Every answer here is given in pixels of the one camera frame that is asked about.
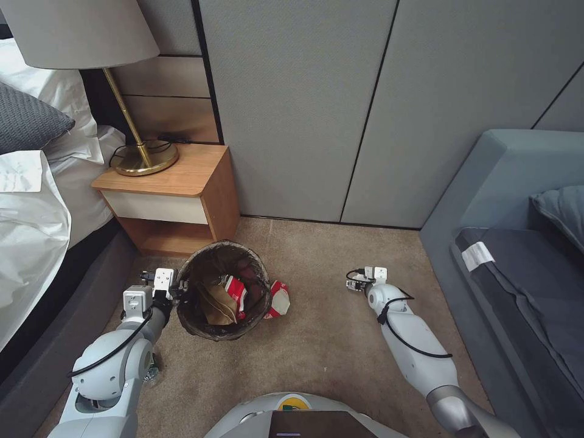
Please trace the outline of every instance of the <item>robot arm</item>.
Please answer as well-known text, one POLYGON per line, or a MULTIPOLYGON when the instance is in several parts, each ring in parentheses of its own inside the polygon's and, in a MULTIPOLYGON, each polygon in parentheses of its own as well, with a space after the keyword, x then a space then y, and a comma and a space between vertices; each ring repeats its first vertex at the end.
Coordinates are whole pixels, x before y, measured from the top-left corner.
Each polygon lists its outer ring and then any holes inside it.
POLYGON ((168 322, 174 270, 157 269, 152 286, 123 293, 125 316, 77 359, 73 386, 50 438, 135 437, 136 408, 152 348, 168 322))
POLYGON ((347 287, 365 292, 401 373, 426 398, 436 420, 456 437, 519 438, 464 394, 451 355, 408 306, 412 297, 386 281, 387 269, 367 267, 347 287))

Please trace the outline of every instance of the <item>headboard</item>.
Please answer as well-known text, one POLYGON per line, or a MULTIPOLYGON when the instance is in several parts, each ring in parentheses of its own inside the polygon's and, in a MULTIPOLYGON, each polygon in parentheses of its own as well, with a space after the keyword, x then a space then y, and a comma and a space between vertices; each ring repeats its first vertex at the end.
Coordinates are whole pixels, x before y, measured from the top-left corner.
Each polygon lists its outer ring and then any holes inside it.
MULTIPOLYGON (((7 24, 0 24, 0 40, 7 38, 12 38, 12 33, 7 24)), ((85 85, 91 114, 97 124, 113 126, 126 135, 128 144, 133 144, 134 137, 103 72, 100 69, 91 69, 80 70, 80 73, 85 85)))

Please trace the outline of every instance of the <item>trash can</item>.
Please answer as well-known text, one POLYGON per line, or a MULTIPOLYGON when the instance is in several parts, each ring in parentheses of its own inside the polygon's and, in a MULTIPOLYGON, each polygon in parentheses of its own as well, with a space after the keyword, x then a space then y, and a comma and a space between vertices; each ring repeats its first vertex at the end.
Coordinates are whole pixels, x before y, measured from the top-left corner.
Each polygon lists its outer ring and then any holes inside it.
POLYGON ((214 341, 240 338, 253 329, 271 308, 268 273, 262 261, 249 248, 229 240, 212 243, 190 256, 179 270, 178 280, 188 280, 186 290, 177 297, 176 312, 182 326, 191 335, 214 341), (245 285, 245 316, 229 325, 209 324, 201 306, 205 299, 205 283, 209 279, 220 282, 226 276, 234 276, 245 285))

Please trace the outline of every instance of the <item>nightstand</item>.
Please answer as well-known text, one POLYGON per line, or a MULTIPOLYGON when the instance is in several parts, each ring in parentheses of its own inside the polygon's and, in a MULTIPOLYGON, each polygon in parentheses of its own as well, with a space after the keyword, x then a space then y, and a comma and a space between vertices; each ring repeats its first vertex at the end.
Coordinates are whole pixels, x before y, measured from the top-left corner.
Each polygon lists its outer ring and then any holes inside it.
POLYGON ((178 161, 162 172, 123 176, 109 169, 91 184, 144 255, 190 256, 233 239, 239 222, 227 146, 177 147, 178 161))

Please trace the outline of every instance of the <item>floor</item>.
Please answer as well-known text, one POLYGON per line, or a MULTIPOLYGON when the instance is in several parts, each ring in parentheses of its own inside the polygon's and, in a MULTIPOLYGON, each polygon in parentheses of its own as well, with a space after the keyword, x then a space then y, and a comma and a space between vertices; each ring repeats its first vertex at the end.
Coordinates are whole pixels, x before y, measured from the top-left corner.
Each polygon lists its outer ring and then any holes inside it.
MULTIPOLYGON (((140 398, 138 437, 203 437, 237 403, 276 391, 340 400, 410 437, 445 436, 402 377, 363 295, 345 289, 345 273, 364 265, 388 267, 390 282, 416 298, 411 307, 454 355, 461 388, 491 410, 416 231, 242 218, 235 241, 290 286, 290 310, 231 342, 190 336, 172 315, 156 345, 163 371, 140 398)), ((143 269, 183 261, 138 257, 128 284, 143 269)), ((48 435, 64 401, 36 437, 48 435)))

